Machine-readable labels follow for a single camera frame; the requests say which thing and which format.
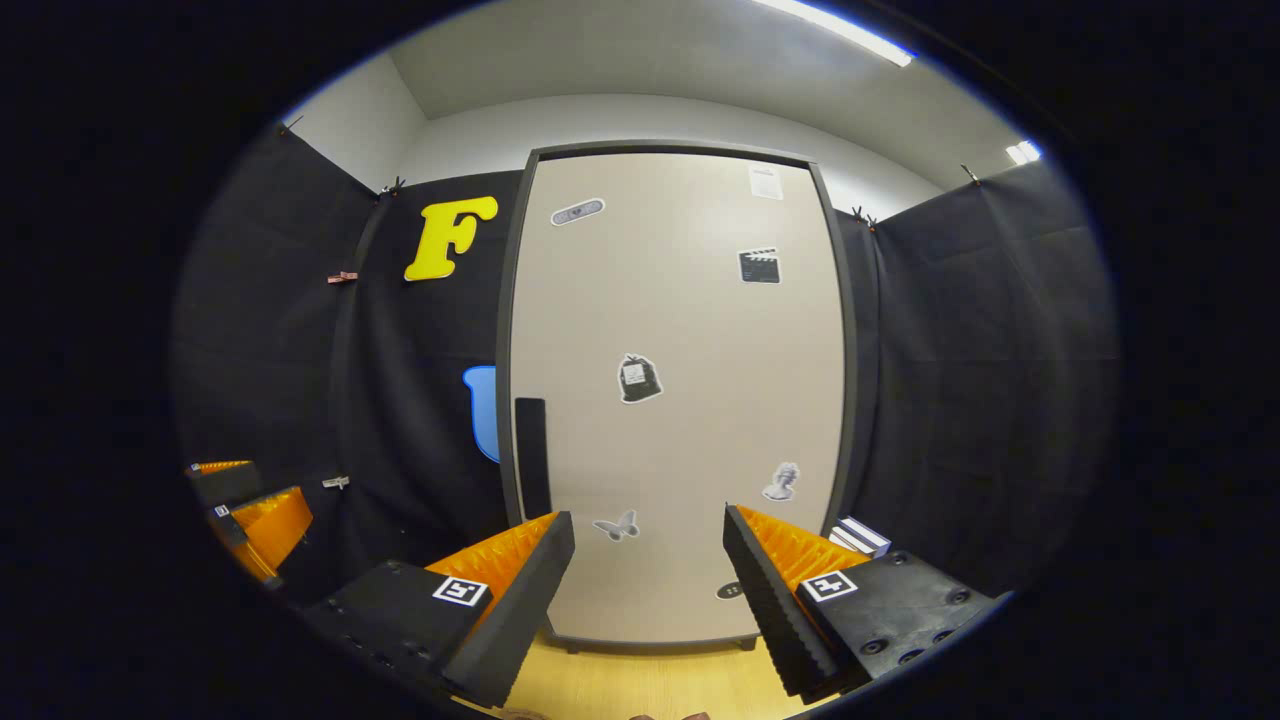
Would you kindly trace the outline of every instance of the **butterfly sticker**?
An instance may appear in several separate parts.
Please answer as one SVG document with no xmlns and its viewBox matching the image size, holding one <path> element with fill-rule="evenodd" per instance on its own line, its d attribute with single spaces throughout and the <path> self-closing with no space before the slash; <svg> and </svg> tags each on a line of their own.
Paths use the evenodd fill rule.
<svg viewBox="0 0 1280 720">
<path fill-rule="evenodd" d="M 636 527 L 636 511 L 627 510 L 618 518 L 617 524 L 609 523 L 608 520 L 596 520 L 591 523 L 598 529 L 609 536 L 613 542 L 622 542 L 622 536 L 636 537 L 640 534 L 640 528 Z"/>
</svg>

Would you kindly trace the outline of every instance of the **blue object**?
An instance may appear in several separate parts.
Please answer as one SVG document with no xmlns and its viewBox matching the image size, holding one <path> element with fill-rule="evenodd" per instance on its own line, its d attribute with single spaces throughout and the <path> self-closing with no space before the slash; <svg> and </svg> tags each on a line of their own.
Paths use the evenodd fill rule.
<svg viewBox="0 0 1280 720">
<path fill-rule="evenodd" d="M 476 446 L 494 462 L 498 459 L 498 396 L 494 383 L 498 370 L 493 365 L 476 365 L 462 373 L 462 382 L 471 388 L 471 430 Z"/>
</svg>

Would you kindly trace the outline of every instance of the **black fabric backdrop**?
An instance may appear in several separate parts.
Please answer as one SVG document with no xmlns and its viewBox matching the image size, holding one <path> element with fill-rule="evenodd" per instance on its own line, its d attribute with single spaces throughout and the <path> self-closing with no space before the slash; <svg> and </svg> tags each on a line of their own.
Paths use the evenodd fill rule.
<svg viewBox="0 0 1280 720">
<path fill-rule="evenodd" d="M 384 193 L 358 268 L 372 195 L 291 135 L 264 137 L 215 202 L 178 302 L 182 436 L 192 459 L 252 457 L 269 484 L 303 483 L 316 523 L 282 571 L 308 597 L 507 527 L 462 373 L 495 361 L 521 174 Z M 422 208 L 485 195 L 498 217 L 451 250 L 453 274 L 406 282 Z M 1096 477 L 1115 397 L 1107 279 L 1083 210 L 1036 163 L 876 232 L 837 214 L 860 366 L 844 511 L 984 593 L 1021 587 Z M 328 286 L 338 269 L 358 282 Z M 333 346 L 344 293 L 346 348 Z M 339 471 L 347 489 L 319 488 Z"/>
</svg>

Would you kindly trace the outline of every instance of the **yellow letter f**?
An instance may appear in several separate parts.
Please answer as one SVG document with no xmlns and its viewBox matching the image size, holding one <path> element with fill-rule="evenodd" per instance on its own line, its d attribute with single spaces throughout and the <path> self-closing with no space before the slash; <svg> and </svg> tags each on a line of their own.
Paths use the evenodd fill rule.
<svg viewBox="0 0 1280 720">
<path fill-rule="evenodd" d="M 458 215 L 466 214 L 454 224 Z M 476 237 L 476 219 L 492 220 L 498 214 L 498 201 L 493 197 L 474 197 L 456 202 L 436 202 L 422 209 L 426 224 L 417 242 L 417 258 L 404 268 L 406 281 L 430 281 L 453 274 L 456 264 L 449 260 L 449 243 L 456 252 L 466 252 Z"/>
</svg>

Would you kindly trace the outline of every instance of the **ceiling light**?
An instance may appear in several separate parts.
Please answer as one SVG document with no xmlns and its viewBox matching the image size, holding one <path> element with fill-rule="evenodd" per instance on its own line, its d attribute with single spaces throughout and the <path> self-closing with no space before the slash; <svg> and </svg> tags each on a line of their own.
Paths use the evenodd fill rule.
<svg viewBox="0 0 1280 720">
<path fill-rule="evenodd" d="M 1039 160 L 1039 150 L 1037 150 L 1036 146 L 1032 145 L 1029 140 L 1019 142 L 1018 149 L 1023 151 L 1023 155 L 1027 155 L 1028 161 Z"/>
<path fill-rule="evenodd" d="M 788 13 L 800 19 L 809 20 L 815 26 L 824 27 L 831 32 L 844 37 L 845 40 L 861 45 L 863 47 L 870 50 L 872 53 L 876 53 L 881 58 L 884 58 L 886 60 L 893 63 L 900 68 L 905 68 L 906 64 L 911 61 L 913 55 L 906 50 L 902 50 L 897 45 L 893 45 L 892 42 L 884 40 L 883 37 L 877 37 L 847 20 L 837 18 L 836 15 L 832 15 L 829 13 L 823 13 L 817 8 L 810 8 L 809 5 L 796 3 L 795 0 L 755 0 L 755 1 L 759 3 L 760 5 L 768 5 L 769 8 L 773 8 L 776 10 L 782 10 L 783 13 Z"/>
<path fill-rule="evenodd" d="M 1025 165 L 1027 163 L 1030 163 L 1030 158 L 1028 158 L 1027 154 L 1023 152 L 1023 149 L 1016 145 L 1010 145 L 1009 147 L 1005 149 L 1005 152 L 1009 152 L 1009 156 L 1012 158 L 1014 161 L 1018 163 L 1019 165 Z"/>
</svg>

